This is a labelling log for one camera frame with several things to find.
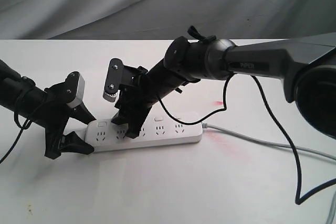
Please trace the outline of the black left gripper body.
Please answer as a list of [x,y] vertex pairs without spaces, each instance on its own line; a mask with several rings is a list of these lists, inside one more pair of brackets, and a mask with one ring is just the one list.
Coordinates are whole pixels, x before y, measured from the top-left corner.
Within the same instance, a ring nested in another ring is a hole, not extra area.
[[62,153],[70,152],[72,133],[64,134],[64,129],[70,116],[70,108],[65,96],[67,93],[66,81],[46,88],[47,122],[45,126],[45,156],[57,159]]

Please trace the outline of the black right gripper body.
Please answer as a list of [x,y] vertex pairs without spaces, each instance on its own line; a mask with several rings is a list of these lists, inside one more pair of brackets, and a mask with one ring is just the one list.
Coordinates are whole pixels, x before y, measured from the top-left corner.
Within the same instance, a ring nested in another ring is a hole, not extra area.
[[163,67],[150,70],[139,66],[114,69],[114,91],[119,91],[116,116],[147,116],[163,98]]

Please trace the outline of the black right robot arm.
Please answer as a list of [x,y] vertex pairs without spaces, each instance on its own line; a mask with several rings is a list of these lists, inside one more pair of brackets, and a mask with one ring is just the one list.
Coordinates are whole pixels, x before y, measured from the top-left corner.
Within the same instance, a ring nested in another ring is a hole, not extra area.
[[105,97],[118,109],[114,124],[127,124],[136,138],[151,107],[180,86],[234,74],[282,81],[285,99],[295,103],[316,130],[335,137],[335,33],[238,46],[215,36],[175,39],[152,69],[125,66],[114,58]]

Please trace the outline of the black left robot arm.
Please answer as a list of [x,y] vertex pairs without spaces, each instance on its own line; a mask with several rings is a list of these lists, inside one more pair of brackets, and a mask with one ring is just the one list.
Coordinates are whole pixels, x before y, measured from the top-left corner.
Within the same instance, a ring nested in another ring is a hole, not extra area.
[[13,111],[21,131],[32,123],[44,128],[45,156],[50,159],[65,152],[88,155],[94,151],[75,132],[64,134],[70,118],[84,124],[95,120],[83,102],[84,90],[85,81],[77,71],[64,82],[41,90],[32,79],[1,62],[1,106]]

